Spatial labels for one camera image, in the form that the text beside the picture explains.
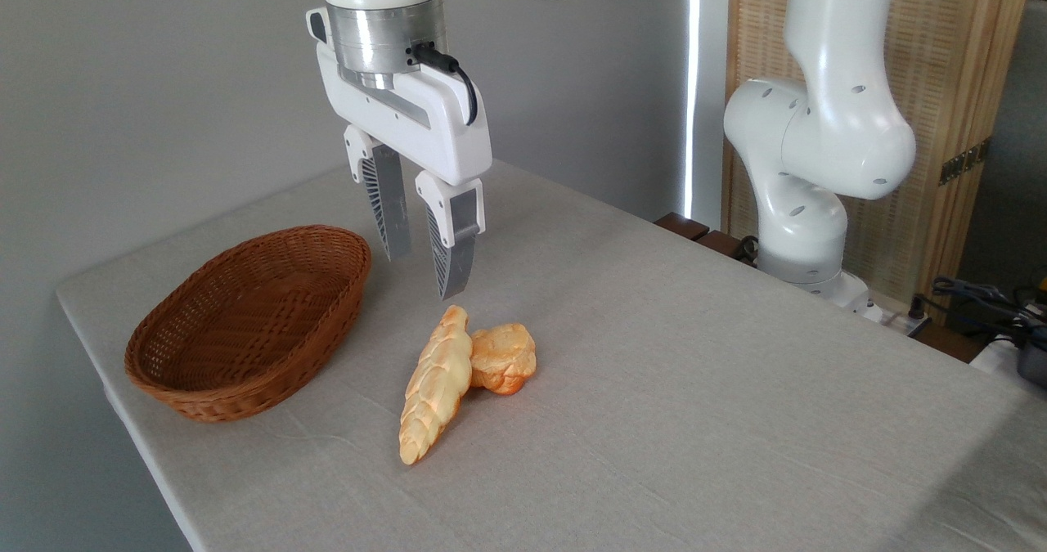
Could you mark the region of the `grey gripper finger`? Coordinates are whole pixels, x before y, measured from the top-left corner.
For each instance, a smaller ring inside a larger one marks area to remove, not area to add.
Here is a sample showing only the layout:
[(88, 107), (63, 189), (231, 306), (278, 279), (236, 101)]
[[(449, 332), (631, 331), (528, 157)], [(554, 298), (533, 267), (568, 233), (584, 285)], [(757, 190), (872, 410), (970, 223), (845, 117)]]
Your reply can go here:
[(352, 179), (366, 187), (376, 228), (389, 261), (411, 253), (400, 154), (356, 126), (346, 127), (344, 143)]
[(483, 184), (474, 179), (463, 186), (449, 186), (423, 169), (415, 186), (427, 209), (438, 294), (447, 301), (465, 290), (474, 265), (476, 238), (486, 231)]

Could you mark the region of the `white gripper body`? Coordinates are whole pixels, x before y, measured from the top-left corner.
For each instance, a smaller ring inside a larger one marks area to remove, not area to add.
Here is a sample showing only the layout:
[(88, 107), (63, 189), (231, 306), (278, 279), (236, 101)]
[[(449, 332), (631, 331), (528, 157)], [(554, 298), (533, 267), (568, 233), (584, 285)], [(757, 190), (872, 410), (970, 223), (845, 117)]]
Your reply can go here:
[(478, 178), (492, 167), (483, 98), (476, 97), (475, 122), (467, 124), (469, 94), (460, 76), (421, 66), (408, 74), (395, 74), (392, 90), (367, 88), (340, 74), (328, 12), (308, 12), (307, 27), (317, 40), (326, 97), (341, 119), (450, 186)]

